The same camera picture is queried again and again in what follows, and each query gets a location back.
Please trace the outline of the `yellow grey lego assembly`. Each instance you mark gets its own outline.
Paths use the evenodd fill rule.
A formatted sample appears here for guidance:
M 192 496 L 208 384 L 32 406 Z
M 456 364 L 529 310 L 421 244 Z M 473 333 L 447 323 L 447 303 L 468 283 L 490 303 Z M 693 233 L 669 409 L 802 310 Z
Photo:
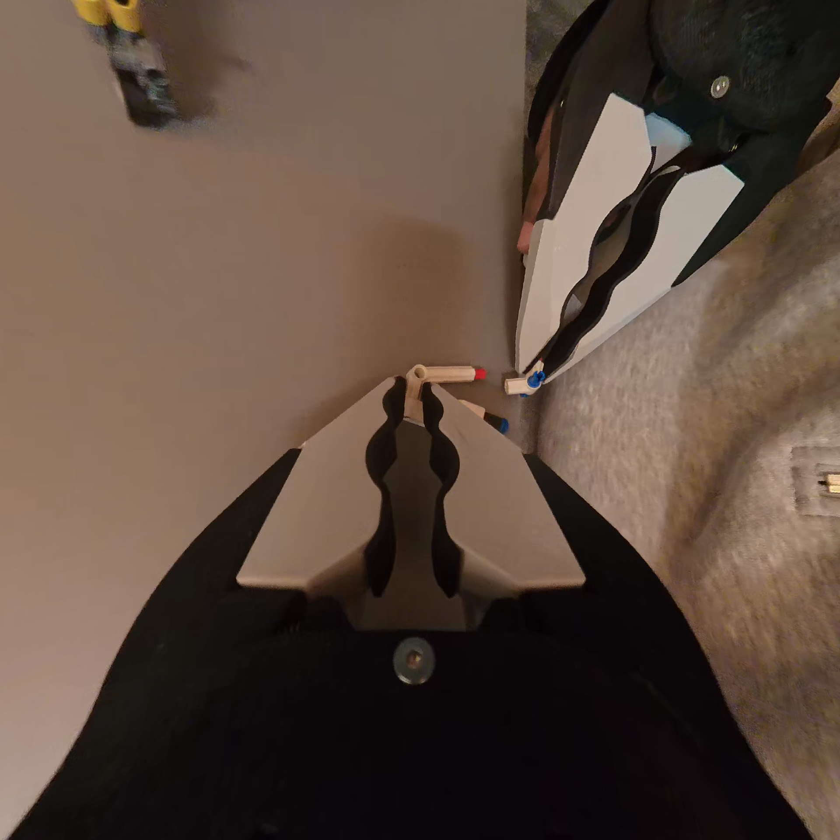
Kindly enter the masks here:
M 137 127 L 161 130 L 178 116 L 158 46 L 147 36 L 141 1 L 73 1 L 78 19 L 102 47 L 127 117 Z

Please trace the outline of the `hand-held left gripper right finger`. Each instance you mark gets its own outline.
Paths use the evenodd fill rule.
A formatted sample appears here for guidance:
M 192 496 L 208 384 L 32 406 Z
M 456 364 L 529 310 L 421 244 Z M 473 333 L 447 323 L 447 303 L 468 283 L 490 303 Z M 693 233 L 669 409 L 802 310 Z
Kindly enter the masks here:
M 576 589 L 585 574 L 519 446 L 439 385 L 422 390 L 440 483 L 430 555 L 448 597 Z

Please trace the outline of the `tan lego piece blue pin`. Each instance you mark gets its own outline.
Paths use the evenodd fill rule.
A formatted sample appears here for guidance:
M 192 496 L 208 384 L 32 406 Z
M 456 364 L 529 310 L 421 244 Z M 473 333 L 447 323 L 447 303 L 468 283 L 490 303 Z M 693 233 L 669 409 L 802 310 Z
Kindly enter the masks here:
M 487 411 L 483 406 L 467 400 L 458 400 L 458 402 L 466 409 L 477 415 L 479 419 L 486 422 L 488 425 L 496 429 L 500 434 L 507 435 L 509 431 L 509 421 L 503 417 Z

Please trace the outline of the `tan lego connector red pin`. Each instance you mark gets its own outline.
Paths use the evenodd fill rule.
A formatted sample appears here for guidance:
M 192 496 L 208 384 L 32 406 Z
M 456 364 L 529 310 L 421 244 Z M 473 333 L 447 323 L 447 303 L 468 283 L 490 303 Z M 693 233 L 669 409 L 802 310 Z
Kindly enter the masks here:
M 427 366 L 416 364 L 405 375 L 406 395 L 403 418 L 424 425 L 422 393 L 426 384 L 468 384 L 487 378 L 487 370 L 471 365 Z

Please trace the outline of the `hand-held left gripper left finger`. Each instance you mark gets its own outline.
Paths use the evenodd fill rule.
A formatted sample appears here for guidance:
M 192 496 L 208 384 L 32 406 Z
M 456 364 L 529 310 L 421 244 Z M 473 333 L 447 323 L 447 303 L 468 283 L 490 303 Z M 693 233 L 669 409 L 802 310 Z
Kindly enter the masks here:
M 396 461 L 406 379 L 389 377 L 294 452 L 293 467 L 237 574 L 242 587 L 381 596 L 396 558 L 385 475 Z

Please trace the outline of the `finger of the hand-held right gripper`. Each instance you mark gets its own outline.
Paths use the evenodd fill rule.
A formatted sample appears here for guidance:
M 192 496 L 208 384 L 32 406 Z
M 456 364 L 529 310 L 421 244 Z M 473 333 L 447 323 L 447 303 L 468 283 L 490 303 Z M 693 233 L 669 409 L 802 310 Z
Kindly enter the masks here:
M 567 193 L 532 230 L 516 335 L 517 375 L 543 370 L 551 342 L 585 303 L 627 241 L 631 215 L 654 175 L 657 149 L 637 105 L 605 100 Z
M 662 298 L 744 187 L 724 164 L 655 177 L 631 215 L 625 246 L 544 355 L 544 382 L 578 364 Z

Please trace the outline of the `person's right hand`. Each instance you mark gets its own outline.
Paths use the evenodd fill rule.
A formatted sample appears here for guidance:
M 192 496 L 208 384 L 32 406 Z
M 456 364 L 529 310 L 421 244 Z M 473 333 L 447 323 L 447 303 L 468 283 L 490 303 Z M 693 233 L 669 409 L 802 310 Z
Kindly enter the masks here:
M 523 205 L 517 251 L 522 258 L 529 254 L 530 240 L 537 215 L 548 189 L 550 173 L 550 137 L 554 107 L 547 112 L 537 143 L 534 145 L 535 168 Z

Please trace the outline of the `small pale packet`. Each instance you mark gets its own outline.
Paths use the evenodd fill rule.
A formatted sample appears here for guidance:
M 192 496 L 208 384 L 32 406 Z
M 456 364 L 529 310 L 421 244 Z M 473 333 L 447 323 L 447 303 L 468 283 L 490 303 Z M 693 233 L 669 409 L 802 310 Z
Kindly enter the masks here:
M 797 512 L 812 517 L 839 517 L 838 446 L 793 447 L 791 477 Z

